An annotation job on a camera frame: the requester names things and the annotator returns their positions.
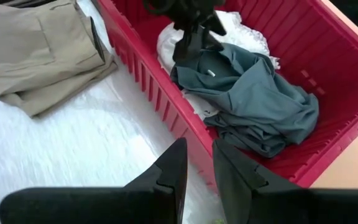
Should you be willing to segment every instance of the red plastic bin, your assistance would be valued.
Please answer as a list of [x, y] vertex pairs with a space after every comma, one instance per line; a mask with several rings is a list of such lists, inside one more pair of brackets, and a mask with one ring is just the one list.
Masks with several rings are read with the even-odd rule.
[[[99, 5], [111, 45], [174, 137], [187, 138], [190, 160], [216, 189], [211, 157], [216, 134], [157, 61], [157, 38], [170, 21], [149, 14], [142, 0]], [[273, 159], [258, 158], [276, 174], [309, 187], [358, 136], [358, 36], [319, 0], [226, 0], [219, 9], [239, 11], [281, 58], [280, 73], [319, 98], [319, 122], [307, 140]]]

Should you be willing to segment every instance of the clothing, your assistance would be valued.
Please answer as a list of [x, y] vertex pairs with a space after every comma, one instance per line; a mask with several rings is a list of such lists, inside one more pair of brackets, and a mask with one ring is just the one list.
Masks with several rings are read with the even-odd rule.
[[[227, 34], [220, 36], [211, 32], [211, 35], [220, 42], [230, 43], [247, 49], [251, 52], [261, 53], [270, 56], [270, 51], [267, 46], [266, 38], [256, 30], [252, 30], [247, 26], [241, 24], [242, 19], [238, 12], [224, 12], [216, 11], [223, 27]], [[157, 52], [158, 60], [162, 67], [168, 72], [172, 71], [175, 62], [172, 59], [175, 44], [183, 37], [182, 30], [175, 30], [173, 23], [169, 24], [161, 31], [158, 36]], [[270, 57], [276, 69], [280, 68], [278, 58]], [[216, 115], [219, 110], [214, 108], [204, 99], [188, 93], [186, 90], [182, 91], [183, 97], [190, 103], [198, 116], [204, 120], [210, 116]]]
[[178, 62], [171, 78], [220, 110], [204, 120], [220, 138], [264, 157], [300, 144], [316, 126], [317, 98], [275, 73], [268, 57], [235, 45]]
[[98, 44], [91, 18], [69, 0], [0, 15], [0, 100], [31, 117], [60, 106], [116, 68]]
[[213, 162], [228, 224], [358, 223], [358, 190], [303, 189], [222, 139]]

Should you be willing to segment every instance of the tan pants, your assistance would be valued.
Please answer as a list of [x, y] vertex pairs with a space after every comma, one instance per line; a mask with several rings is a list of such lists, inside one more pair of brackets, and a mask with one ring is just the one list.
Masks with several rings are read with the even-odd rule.
[[43, 115], [117, 65], [95, 48], [91, 19], [69, 0], [0, 15], [0, 100]]

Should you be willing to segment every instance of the white surface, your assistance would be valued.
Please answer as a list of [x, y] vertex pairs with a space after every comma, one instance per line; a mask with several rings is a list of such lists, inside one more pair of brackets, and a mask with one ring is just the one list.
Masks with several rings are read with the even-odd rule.
[[[90, 1], [80, 6], [103, 33]], [[101, 38], [106, 42], [107, 35]], [[0, 201], [26, 187], [125, 185], [173, 142], [126, 68], [119, 66], [41, 120], [0, 102]], [[184, 223], [211, 223], [222, 214], [218, 196], [190, 166]]]
[[[215, 34], [214, 32], [211, 32], [212, 36], [215, 37], [216, 40], [237, 45], [243, 49], [249, 50], [250, 52], [269, 56], [274, 67], [276, 69], [280, 69], [278, 58], [270, 56], [266, 38], [262, 35], [262, 33], [242, 25], [242, 19], [238, 12], [216, 12], [227, 32], [227, 34], [223, 37]], [[173, 28], [173, 23], [166, 26], [166, 28], [164, 28], [164, 30], [162, 30], [161, 34], [158, 36], [158, 60], [168, 74], [171, 72], [173, 66], [175, 65], [175, 62], [172, 59], [173, 51], [175, 50], [175, 44], [182, 37], [183, 31], [175, 30]], [[182, 93], [193, 107], [195, 114], [197, 114], [202, 120], [207, 117], [214, 116], [219, 112], [204, 99], [191, 93], [187, 93], [186, 90], [183, 90]]]

